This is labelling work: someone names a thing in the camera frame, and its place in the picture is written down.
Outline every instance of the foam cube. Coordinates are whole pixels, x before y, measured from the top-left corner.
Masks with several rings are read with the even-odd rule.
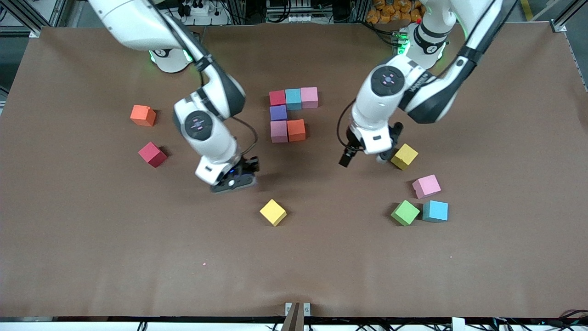
[[[428,222],[447,222],[449,204],[440,201],[429,201],[423,205],[423,220]]]
[[[304,120],[288,121],[288,140],[302,141],[306,139],[306,129],[304,128]]]
[[[139,155],[149,163],[153,168],[159,167],[168,157],[157,146],[149,142],[145,147],[141,148]]]
[[[417,155],[419,155],[417,151],[412,149],[411,146],[404,144],[392,157],[390,162],[399,167],[401,170],[404,170],[410,165]]]
[[[412,187],[415,189],[416,197],[419,199],[441,192],[441,187],[435,175],[417,179],[412,183]]]
[[[394,209],[392,216],[398,223],[409,226],[412,221],[415,220],[416,216],[419,214],[419,209],[412,205],[412,203],[408,201],[403,201],[401,204]]]
[[[270,122],[272,132],[272,143],[288,142],[288,124],[287,121]]]
[[[269,105],[281,106],[286,104],[286,93],[284,90],[272,91],[269,93]]]
[[[300,89],[300,99],[304,109],[319,107],[319,91],[316,87],[302,87]]]
[[[286,217],[286,211],[282,206],[278,205],[274,199],[269,200],[259,212],[272,223],[273,226],[277,226],[278,223]]]
[[[137,125],[152,127],[155,125],[155,112],[149,106],[134,105],[131,120]]]
[[[272,121],[285,121],[288,119],[286,105],[269,107],[269,116]]]
[[[291,88],[286,90],[286,108],[288,110],[302,109],[302,99],[299,88]]]

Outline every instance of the magenta cube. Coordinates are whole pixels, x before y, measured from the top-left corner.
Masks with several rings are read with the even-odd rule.
[[[149,142],[139,151],[139,155],[153,168],[159,167],[168,157],[157,146]]]
[[[269,116],[272,121],[285,121],[288,119],[286,105],[269,107]]]
[[[287,143],[288,142],[288,122],[287,121],[273,121],[270,122],[272,126],[272,143]]]
[[[412,187],[415,189],[416,197],[419,199],[441,192],[441,187],[435,175],[417,179],[412,183]]]
[[[302,97],[302,108],[319,107],[319,91],[316,87],[300,88],[300,96]]]

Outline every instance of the orange cube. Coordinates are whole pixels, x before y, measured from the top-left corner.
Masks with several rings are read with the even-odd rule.
[[[131,120],[137,125],[152,127],[155,125],[155,112],[149,106],[134,105]]]
[[[304,120],[288,121],[288,141],[302,141],[306,139]]]

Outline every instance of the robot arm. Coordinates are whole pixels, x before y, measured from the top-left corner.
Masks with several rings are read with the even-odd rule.
[[[193,33],[172,16],[162,15],[148,0],[89,0],[101,21],[122,45],[154,52],[178,63],[173,52],[184,51],[209,82],[174,105],[174,122],[190,146],[200,154],[196,175],[214,192],[255,184],[257,158],[245,159],[223,121],[245,105],[243,88],[228,75]]]
[[[432,8],[445,11],[430,13]],[[349,143],[339,164],[346,167],[357,151],[377,154],[378,161],[390,160],[402,130],[400,123],[394,127],[388,125],[397,107],[417,123],[439,121],[451,107],[457,90],[472,73],[509,12],[502,8],[502,0],[429,0],[428,21],[437,22],[439,30],[442,25],[439,22],[451,22],[456,16],[465,31],[466,43],[443,78],[437,78],[408,55],[391,57],[376,66],[360,87],[353,105],[347,131]],[[421,27],[413,31],[412,38],[409,35],[410,49],[418,49],[420,44],[413,44],[413,40],[415,37],[418,39]]]

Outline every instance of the control button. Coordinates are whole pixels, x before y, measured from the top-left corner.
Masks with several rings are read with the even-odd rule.
[[[383,66],[372,74],[372,91],[381,97],[400,92],[404,83],[404,75],[396,67]]]
[[[184,121],[184,130],[188,137],[204,141],[212,134],[212,118],[201,110],[193,111]]]

